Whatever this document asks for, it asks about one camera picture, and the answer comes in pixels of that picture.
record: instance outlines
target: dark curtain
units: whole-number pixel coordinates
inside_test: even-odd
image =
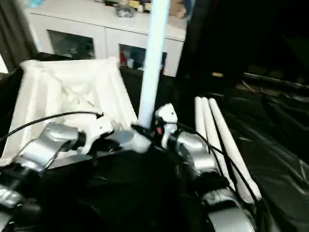
[[[26,24],[15,0],[0,0],[0,54],[9,72],[36,54]]]

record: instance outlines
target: glass cabinet door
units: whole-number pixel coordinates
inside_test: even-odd
[[[105,28],[97,25],[30,14],[38,50],[73,59],[105,59]]]
[[[95,59],[93,39],[54,30],[47,30],[54,53],[74,59]]]
[[[144,69],[148,35],[106,28],[107,55],[117,57],[120,66],[131,69]],[[183,43],[164,39],[161,72],[176,76]]]
[[[119,44],[120,67],[144,70],[146,49],[125,44]],[[164,72],[167,53],[162,55],[161,72]]]

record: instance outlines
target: white rod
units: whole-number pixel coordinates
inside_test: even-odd
[[[153,0],[149,40],[140,95],[139,124],[149,128],[155,108],[155,97],[161,70],[163,41],[169,16],[170,0]]]
[[[202,98],[202,103],[203,103],[204,124],[205,124],[208,142],[212,146],[214,146],[214,147],[218,148],[220,151],[222,151],[219,136],[218,136],[218,133],[217,133],[217,129],[216,129],[216,126],[214,124],[213,117],[212,117],[212,114],[211,114],[211,109],[210,109],[210,106],[209,106],[209,103],[208,103],[208,99]],[[230,183],[231,188],[233,188],[235,190],[234,183],[231,180],[229,173],[228,173],[228,170],[227,170],[227,167],[226,167],[224,156],[217,151],[214,151],[214,153],[218,157],[218,161],[219,161],[218,165],[220,165],[222,172],[223,172],[223,175],[228,179],[228,182]]]
[[[261,198],[260,190],[257,186],[257,184],[252,180],[249,171],[247,169],[247,166],[245,162],[243,161],[243,158],[237,148],[237,145],[233,139],[233,136],[228,129],[228,126],[222,116],[222,113],[217,105],[217,102],[215,99],[209,99],[209,105],[211,107],[211,111],[213,114],[213,117],[215,119],[215,122],[218,126],[219,133],[221,135],[223,144],[225,146],[226,152],[228,156],[233,160],[233,162],[236,164],[242,175],[244,176],[245,180],[248,182],[249,186],[251,187],[253,193],[257,197],[257,199]],[[252,196],[250,195],[248,189],[246,188],[245,184],[243,183],[242,179],[240,178],[239,174],[234,169],[234,174],[237,180],[237,189],[239,191],[239,194],[243,198],[244,201],[247,203],[253,203]]]
[[[205,139],[207,139],[205,124],[204,124],[204,119],[203,119],[203,105],[202,105],[202,99],[200,97],[195,97],[195,129]]]

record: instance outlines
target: black plastic sheet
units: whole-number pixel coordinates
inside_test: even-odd
[[[39,59],[60,58],[40,54]],[[133,108],[138,114],[142,73],[121,70],[121,74]],[[0,86],[2,90],[12,86],[10,91],[0,91],[0,99],[10,116],[21,76],[22,72],[18,71],[10,77],[10,85],[3,83]],[[194,127],[196,94],[188,82],[162,77],[155,107],[157,109],[171,102],[179,122]],[[204,96],[217,100],[249,172],[280,229],[289,232],[309,231],[309,104],[241,90],[226,90],[223,94],[205,93]],[[8,121],[1,121],[2,134],[8,131]],[[150,229],[148,231],[165,231],[171,230],[172,225],[175,226],[173,231],[185,231],[188,228],[199,231],[201,214],[198,203],[187,196],[171,197],[178,193],[172,190],[174,177],[168,169],[168,163],[162,166],[162,157],[159,153],[157,156],[150,154],[144,158],[129,154],[102,159],[101,169],[104,170],[104,175],[96,173],[98,178],[88,188],[84,188],[88,180],[85,177],[94,177],[94,170],[88,164],[85,164],[86,167],[62,168],[51,172],[39,188],[42,201],[50,199],[50,196],[55,197],[54,201],[47,201],[49,207],[54,206],[49,208],[49,216],[54,217],[46,217],[44,226],[49,220],[55,223],[57,218],[62,218],[59,225],[63,225],[63,222],[75,223],[74,229],[86,231],[92,226],[101,228],[102,225],[106,229],[117,228],[123,231],[129,231],[129,228],[134,231],[143,231],[145,228]],[[117,182],[135,180],[135,184],[128,186],[126,183],[108,181],[113,181],[113,178]],[[80,216],[82,212],[87,212],[84,222],[90,222],[89,227],[83,223],[83,217]],[[76,220],[65,220],[67,214],[72,214]]]

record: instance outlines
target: white cabinet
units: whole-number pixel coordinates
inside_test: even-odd
[[[124,66],[143,69],[148,35],[106,28],[107,55],[118,57]],[[175,76],[183,43],[164,39],[162,70],[164,75]]]
[[[104,27],[38,14],[30,14],[29,20],[42,52],[82,59],[107,58]]]
[[[115,8],[93,0],[45,0],[27,9],[40,51],[77,59],[117,57],[121,65],[142,69],[150,14],[119,18]],[[170,16],[164,38],[162,71],[175,76],[185,39],[186,21]]]

